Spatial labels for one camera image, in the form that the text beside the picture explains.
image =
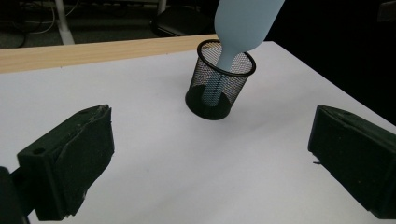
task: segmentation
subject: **white table surface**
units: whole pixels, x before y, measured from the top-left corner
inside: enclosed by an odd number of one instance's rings
[[[375,224],[307,150],[317,105],[396,127],[273,42],[226,119],[184,96],[195,51],[0,75],[0,165],[81,109],[109,104],[115,154],[61,223]],[[29,219],[39,223],[35,212]]]

